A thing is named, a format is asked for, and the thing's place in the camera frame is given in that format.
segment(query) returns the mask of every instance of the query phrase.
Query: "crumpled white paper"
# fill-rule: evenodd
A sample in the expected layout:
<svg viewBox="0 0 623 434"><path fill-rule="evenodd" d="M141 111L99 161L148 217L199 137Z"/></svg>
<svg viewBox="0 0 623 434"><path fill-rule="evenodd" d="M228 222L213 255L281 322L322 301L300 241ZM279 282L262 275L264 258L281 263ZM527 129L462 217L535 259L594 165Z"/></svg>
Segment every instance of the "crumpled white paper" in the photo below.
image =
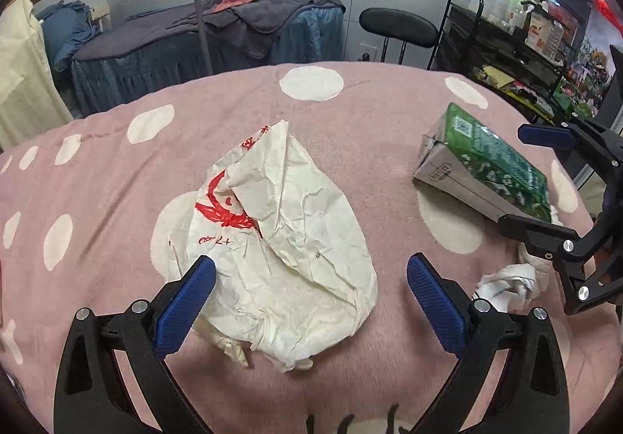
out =
<svg viewBox="0 0 623 434"><path fill-rule="evenodd" d="M170 243L170 281L202 254L214 260L216 287L194 329L242 365L250 343L284 371L309 369L312 355L353 335L376 303L353 210L287 122L211 167Z"/></svg>
<svg viewBox="0 0 623 434"><path fill-rule="evenodd" d="M562 226L554 206L552 223ZM486 299L499 312L520 311L527 302L536 299L549 286L551 262L528 253L526 245L519 243L519 263L504 267L496 274L484 275L472 299Z"/></svg>

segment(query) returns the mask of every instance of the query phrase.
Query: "blue bed skirt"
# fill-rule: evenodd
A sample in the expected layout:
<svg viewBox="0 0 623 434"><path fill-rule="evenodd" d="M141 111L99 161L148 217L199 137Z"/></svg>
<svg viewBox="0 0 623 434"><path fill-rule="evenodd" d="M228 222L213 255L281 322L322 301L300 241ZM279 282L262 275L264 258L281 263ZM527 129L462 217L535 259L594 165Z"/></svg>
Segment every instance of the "blue bed skirt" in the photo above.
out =
<svg viewBox="0 0 623 434"><path fill-rule="evenodd" d="M282 30L266 58L250 58L208 38L215 74L282 63L343 59L341 8L308 9ZM197 33L186 32L142 46L122 58L74 60L72 77L84 116L133 102L149 93L207 75Z"/></svg>

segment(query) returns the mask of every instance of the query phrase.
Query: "red hanging decoration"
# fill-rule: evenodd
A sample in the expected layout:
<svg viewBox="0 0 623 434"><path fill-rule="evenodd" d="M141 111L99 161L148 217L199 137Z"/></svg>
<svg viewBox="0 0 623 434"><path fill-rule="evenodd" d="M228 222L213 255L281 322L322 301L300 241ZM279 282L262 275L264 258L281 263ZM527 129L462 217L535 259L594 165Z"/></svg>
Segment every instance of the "red hanging decoration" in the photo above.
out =
<svg viewBox="0 0 623 434"><path fill-rule="evenodd" d="M602 16L604 16L608 21L610 21L610 23L617 30L619 30L619 33L621 33L621 36L623 36L623 25L619 22L619 19L617 19L617 16L615 16L615 14L610 9L610 5L608 5L608 3L605 0L595 0L595 6L597 7L597 10L599 11L599 13Z"/></svg>

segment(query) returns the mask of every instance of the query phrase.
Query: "chair leg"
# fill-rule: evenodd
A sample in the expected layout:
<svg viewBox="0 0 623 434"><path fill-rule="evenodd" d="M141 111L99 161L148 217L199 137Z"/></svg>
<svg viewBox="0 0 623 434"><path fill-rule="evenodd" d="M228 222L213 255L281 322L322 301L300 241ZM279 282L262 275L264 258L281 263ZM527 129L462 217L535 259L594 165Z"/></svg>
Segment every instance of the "chair leg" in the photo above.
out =
<svg viewBox="0 0 623 434"><path fill-rule="evenodd" d="M385 37L385 42L383 43L383 51L381 53L381 63L385 62L385 55L387 54L387 44L389 43L389 37Z"/></svg>
<svg viewBox="0 0 623 434"><path fill-rule="evenodd" d="M407 42L403 42L403 48L400 50L400 58L398 58L398 64L403 64L404 51L407 49Z"/></svg>

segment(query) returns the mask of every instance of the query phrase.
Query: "blue pillow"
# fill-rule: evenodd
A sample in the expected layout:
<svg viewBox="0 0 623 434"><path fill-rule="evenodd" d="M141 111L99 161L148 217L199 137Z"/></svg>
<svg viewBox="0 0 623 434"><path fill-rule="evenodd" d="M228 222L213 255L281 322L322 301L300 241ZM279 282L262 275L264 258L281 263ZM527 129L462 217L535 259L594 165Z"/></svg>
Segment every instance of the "blue pillow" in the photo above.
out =
<svg viewBox="0 0 623 434"><path fill-rule="evenodd" d="M37 14L38 20L43 19L46 55L55 72L64 72L74 54L101 33L99 26L89 24L88 13L88 5L81 1L60 1Z"/></svg>

